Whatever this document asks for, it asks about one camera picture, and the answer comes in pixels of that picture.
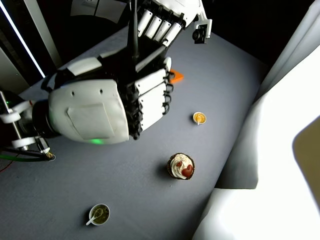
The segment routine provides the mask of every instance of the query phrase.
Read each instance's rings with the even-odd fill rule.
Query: table surface
[[[192,238],[267,69],[215,34],[195,45],[192,32],[182,32],[167,54],[184,74],[170,111],[139,140],[91,145],[61,136],[48,141],[55,161],[14,162],[0,174],[1,240]],[[126,41],[125,28],[72,62]],[[46,98],[39,85],[21,96]],[[191,118],[198,111],[207,116],[201,126]],[[174,153],[194,159],[192,179],[166,172]],[[85,226],[98,203],[109,206],[108,222]]]

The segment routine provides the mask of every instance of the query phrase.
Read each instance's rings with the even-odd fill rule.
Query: light strip
[[[1,1],[1,0],[0,0],[0,8],[2,9],[2,11],[3,11],[4,15],[6,16],[6,18],[8,19],[8,21],[9,21],[9,23],[10,23],[11,27],[13,28],[13,30],[14,30],[14,32],[15,32],[15,34],[18,36],[18,38],[19,38],[20,42],[21,42],[21,43],[22,43],[22,45],[24,46],[24,48],[25,48],[26,52],[29,54],[29,56],[30,56],[30,58],[31,58],[32,62],[34,63],[34,65],[35,65],[35,66],[36,66],[36,68],[38,69],[38,71],[39,71],[39,73],[41,74],[41,76],[44,78],[44,77],[45,77],[44,72],[41,70],[41,68],[40,68],[39,64],[37,63],[37,61],[36,61],[36,59],[35,59],[35,57],[32,55],[32,53],[31,53],[30,49],[28,48],[28,46],[27,46],[27,44],[26,44],[25,40],[22,38],[22,36],[21,36],[20,32],[18,31],[18,29],[17,29],[16,25],[15,25],[15,24],[14,24],[14,22],[12,21],[12,19],[11,19],[11,17],[10,17],[10,15],[9,15],[9,13],[7,12],[7,10],[6,10],[6,8],[5,8],[5,6],[4,6],[4,4],[2,3],[2,1]]]

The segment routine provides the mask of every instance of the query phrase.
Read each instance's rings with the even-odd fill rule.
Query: red wire
[[[2,168],[0,170],[0,173],[3,172],[4,170],[6,170],[14,161],[11,161],[5,168]]]

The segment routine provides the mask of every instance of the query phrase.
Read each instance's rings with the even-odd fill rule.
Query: cupcake
[[[166,168],[171,177],[180,180],[189,180],[195,171],[195,163],[186,154],[176,153],[171,156]]]

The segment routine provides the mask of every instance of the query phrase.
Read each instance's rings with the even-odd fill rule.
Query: small bowl
[[[195,119],[196,114],[203,114],[203,115],[204,115],[204,122],[199,122],[199,124],[200,124],[200,125],[201,125],[201,124],[205,124],[206,121],[207,121],[207,116],[206,116],[203,112],[200,112],[200,111],[197,111],[197,112],[195,112],[195,113],[193,114],[192,119],[193,119],[194,123],[195,123],[195,124],[198,124],[197,120]]]
[[[105,205],[104,203],[99,203],[99,204],[97,204],[97,205],[94,205],[94,206],[91,208],[90,212],[89,212],[89,219],[91,219],[91,215],[93,214],[93,210],[94,210],[97,206],[104,206],[104,207],[106,207],[106,208],[108,209],[108,211],[109,211],[109,216],[108,216],[108,218],[107,218],[103,223],[100,223],[100,224],[99,224],[99,223],[95,223],[95,221],[92,222],[93,225],[101,226],[101,225],[105,224],[105,223],[108,221],[108,219],[110,218],[110,208],[109,208],[107,205]]]

